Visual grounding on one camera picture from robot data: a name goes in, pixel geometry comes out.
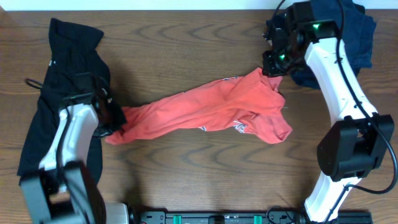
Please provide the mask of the red soccer t-shirt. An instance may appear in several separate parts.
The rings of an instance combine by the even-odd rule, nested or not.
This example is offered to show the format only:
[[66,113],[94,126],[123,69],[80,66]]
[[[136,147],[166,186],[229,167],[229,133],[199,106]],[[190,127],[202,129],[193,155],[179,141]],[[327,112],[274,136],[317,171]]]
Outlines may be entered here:
[[126,124],[105,141],[121,145],[155,139],[177,129],[234,128],[268,144],[280,143],[292,132],[282,115],[281,81],[281,77],[269,78],[256,68],[243,77],[215,80],[139,107],[126,106]]

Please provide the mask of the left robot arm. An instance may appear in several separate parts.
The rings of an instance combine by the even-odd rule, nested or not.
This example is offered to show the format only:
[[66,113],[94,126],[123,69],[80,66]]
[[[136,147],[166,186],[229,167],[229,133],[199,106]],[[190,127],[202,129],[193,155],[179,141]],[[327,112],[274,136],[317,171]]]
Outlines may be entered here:
[[73,91],[57,90],[27,78],[25,83],[62,98],[59,125],[49,151],[20,181],[32,223],[132,223],[122,202],[105,202],[86,167],[90,141],[113,122],[111,98],[91,72],[72,78]]

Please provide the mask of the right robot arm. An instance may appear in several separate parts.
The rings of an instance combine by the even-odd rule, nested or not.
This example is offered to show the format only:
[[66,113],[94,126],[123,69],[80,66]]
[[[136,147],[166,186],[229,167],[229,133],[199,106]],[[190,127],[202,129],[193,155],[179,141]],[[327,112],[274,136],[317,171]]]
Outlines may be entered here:
[[390,140],[394,121],[381,115],[362,91],[346,56],[343,24],[318,20],[310,2],[295,2],[283,24],[267,25],[272,48],[263,54],[263,74],[279,77],[309,68],[322,91],[331,128],[317,147],[320,176],[297,212],[284,211],[289,223],[371,223],[369,212],[340,207],[360,181],[380,167],[385,154],[397,156]]

